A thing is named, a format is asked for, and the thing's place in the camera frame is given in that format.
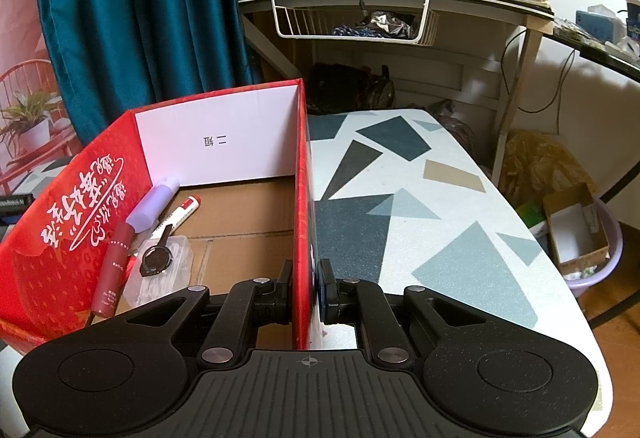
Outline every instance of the purple bottle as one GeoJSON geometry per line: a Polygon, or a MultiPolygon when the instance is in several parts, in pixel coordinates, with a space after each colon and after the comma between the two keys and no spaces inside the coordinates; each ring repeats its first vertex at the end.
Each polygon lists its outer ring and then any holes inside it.
{"type": "Polygon", "coordinates": [[[179,188],[180,182],[177,178],[165,178],[146,193],[142,201],[129,214],[126,222],[133,227],[136,233],[148,230],[174,198],[179,188]]]}

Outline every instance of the maroon bottle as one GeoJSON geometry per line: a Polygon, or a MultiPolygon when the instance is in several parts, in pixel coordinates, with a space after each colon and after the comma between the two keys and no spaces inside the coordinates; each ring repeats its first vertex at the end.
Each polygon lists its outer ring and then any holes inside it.
{"type": "Polygon", "coordinates": [[[91,312],[100,317],[113,317],[127,266],[129,247],[135,232],[131,225],[119,221],[113,230],[95,287],[91,312]]]}

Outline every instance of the curtain fold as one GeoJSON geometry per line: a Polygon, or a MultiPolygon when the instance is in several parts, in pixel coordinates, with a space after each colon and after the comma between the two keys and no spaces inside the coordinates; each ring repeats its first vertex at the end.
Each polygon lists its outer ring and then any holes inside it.
{"type": "Polygon", "coordinates": [[[130,108],[252,83],[237,0],[38,0],[83,143],[130,108]]]}

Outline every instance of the white wire basket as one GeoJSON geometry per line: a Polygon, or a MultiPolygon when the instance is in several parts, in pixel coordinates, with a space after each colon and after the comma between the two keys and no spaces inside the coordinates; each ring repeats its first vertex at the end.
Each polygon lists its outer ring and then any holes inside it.
{"type": "Polygon", "coordinates": [[[440,19],[436,12],[429,10],[429,0],[424,0],[422,10],[417,10],[414,15],[419,22],[410,39],[340,36],[333,34],[337,27],[355,26],[363,20],[366,12],[355,6],[287,7],[279,5],[278,0],[271,0],[271,8],[276,31],[283,39],[363,40],[366,42],[433,46],[440,19]]]}

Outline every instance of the bottle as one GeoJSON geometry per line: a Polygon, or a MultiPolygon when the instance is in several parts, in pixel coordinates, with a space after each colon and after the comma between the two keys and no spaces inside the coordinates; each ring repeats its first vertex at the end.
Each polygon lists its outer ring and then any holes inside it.
{"type": "Polygon", "coordinates": [[[173,199],[179,188],[180,182],[177,178],[165,178],[146,193],[142,201],[129,214],[126,222],[134,228],[136,233],[148,230],[173,199]]]}
{"type": "Polygon", "coordinates": [[[102,267],[91,303],[93,315],[104,318],[113,317],[133,236],[133,227],[124,221],[119,221],[113,230],[107,252],[102,259],[102,267]]]}

